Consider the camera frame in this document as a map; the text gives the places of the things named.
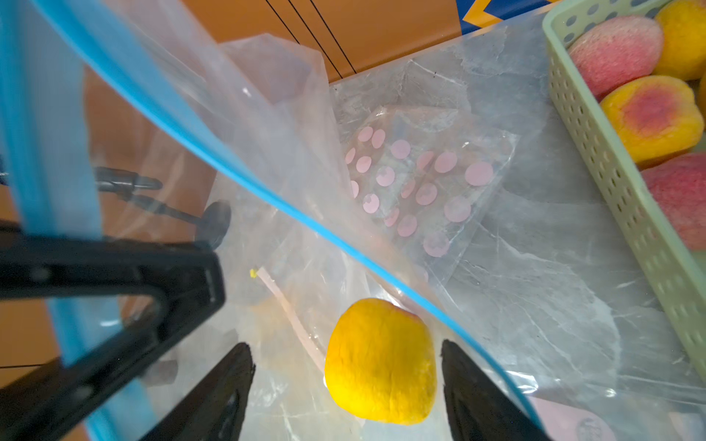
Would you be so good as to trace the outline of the pink peach basket centre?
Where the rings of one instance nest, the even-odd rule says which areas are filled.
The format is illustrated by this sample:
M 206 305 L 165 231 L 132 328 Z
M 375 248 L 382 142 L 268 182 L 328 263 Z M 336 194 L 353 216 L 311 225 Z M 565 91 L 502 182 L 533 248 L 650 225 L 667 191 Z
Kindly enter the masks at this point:
M 568 54 L 597 99 L 656 69 L 664 48 L 664 33 L 652 18 L 609 19 L 586 32 Z

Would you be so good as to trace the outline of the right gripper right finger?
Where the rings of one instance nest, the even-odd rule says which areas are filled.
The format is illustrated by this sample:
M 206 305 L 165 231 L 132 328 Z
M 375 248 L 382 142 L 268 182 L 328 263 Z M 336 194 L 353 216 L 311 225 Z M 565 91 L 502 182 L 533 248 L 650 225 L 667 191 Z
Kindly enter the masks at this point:
M 444 399 L 455 441 L 549 441 L 456 343 L 441 346 Z

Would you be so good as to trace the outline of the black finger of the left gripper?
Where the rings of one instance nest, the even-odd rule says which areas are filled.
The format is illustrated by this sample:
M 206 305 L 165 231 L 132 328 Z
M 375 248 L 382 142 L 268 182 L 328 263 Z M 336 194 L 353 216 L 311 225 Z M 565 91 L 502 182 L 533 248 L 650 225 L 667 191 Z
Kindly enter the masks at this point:
M 59 440 L 225 302 L 217 255 L 203 244 L 27 236 L 1 226 L 1 298 L 145 296 L 147 314 L 66 367 L 55 358 L 1 391 L 4 440 Z

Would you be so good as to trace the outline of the clear blue-zipper zip bag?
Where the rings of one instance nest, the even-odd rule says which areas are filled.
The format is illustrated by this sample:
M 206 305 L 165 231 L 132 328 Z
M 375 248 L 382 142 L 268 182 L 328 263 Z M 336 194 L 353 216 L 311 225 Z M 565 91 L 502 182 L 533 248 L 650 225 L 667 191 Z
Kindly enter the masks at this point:
M 225 302 L 75 428 L 144 440 L 237 344 L 256 373 L 237 440 L 453 440 L 441 346 L 456 343 L 538 428 L 529 396 L 351 193 L 322 56 L 268 34 L 217 43 L 180 1 L 1 5 L 1 185 L 27 236 L 203 244 Z M 232 220 L 212 250 L 196 227 L 97 190 L 95 167 L 159 179 L 138 194 Z M 341 315 L 380 299 L 419 316 L 437 393 L 413 426 L 358 418 L 325 384 Z M 66 367 L 145 317 L 145 296 L 45 301 Z

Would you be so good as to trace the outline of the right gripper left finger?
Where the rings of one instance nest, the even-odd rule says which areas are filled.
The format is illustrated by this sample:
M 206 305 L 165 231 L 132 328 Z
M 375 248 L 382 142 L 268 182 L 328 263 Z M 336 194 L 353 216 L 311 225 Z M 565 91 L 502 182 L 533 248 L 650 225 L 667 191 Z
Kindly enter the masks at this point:
M 255 373 L 249 345 L 237 344 L 143 439 L 239 439 Z

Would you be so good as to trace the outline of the pink-dotted zip bag near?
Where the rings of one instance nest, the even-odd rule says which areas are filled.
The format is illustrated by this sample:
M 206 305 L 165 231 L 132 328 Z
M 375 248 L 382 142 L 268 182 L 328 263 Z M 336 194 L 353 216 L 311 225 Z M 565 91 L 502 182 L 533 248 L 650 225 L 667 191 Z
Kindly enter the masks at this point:
M 611 397 L 595 410 L 532 397 L 553 440 L 704 440 L 705 410 Z

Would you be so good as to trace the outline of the pink-dotted zip bag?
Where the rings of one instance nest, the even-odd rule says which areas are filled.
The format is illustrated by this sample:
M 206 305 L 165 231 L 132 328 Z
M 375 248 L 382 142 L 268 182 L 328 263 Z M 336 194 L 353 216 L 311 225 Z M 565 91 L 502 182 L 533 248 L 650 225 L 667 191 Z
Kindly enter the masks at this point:
M 611 397 L 595 410 L 532 397 L 553 440 L 704 440 L 705 410 Z
M 375 108 L 345 148 L 351 193 L 428 282 L 458 266 L 520 137 L 453 108 Z

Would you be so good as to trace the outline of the black microphone on stand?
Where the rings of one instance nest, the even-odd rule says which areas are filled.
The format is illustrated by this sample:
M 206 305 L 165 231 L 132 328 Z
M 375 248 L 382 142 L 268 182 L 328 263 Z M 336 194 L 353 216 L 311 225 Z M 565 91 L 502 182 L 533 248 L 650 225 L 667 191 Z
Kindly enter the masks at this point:
M 216 250 L 222 244 L 228 233 L 232 220 L 232 209 L 230 204 L 224 200 L 213 202 L 206 208 L 202 216 L 197 217 L 172 208 L 155 198 L 138 194 L 138 191 L 141 190 L 162 189 L 163 183 L 159 179 L 108 167 L 95 167 L 94 176 L 99 192 L 116 194 L 121 200 L 135 205 L 143 211 L 194 225 L 196 227 L 195 241 L 209 244 L 212 250 Z

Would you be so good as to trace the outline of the orange topped yellow peach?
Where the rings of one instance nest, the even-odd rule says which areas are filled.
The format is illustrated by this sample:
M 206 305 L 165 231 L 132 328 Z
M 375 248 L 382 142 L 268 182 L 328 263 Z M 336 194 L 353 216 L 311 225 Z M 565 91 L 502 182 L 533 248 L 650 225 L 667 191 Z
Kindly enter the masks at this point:
M 640 168 L 691 150 L 705 128 L 692 89 L 670 76 L 638 78 L 604 97 L 600 107 Z

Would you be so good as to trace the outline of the green plastic fruit basket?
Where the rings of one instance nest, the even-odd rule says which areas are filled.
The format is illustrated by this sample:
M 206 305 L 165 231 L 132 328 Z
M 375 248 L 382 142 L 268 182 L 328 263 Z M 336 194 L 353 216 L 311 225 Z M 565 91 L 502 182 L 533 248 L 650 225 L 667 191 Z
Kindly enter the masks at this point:
M 705 374 L 705 253 L 683 244 L 648 191 L 567 49 L 609 18 L 652 17 L 662 1 L 559 1 L 542 22 L 549 96 L 659 299 L 691 365 Z

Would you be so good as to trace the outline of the pink-dotted zip bag far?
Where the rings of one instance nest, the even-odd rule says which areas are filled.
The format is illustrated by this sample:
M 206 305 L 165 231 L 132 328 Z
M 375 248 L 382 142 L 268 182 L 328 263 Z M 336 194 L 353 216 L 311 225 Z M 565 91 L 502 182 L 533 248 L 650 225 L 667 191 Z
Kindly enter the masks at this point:
M 428 282 L 458 266 L 520 137 L 453 108 L 375 108 L 345 148 L 351 193 Z

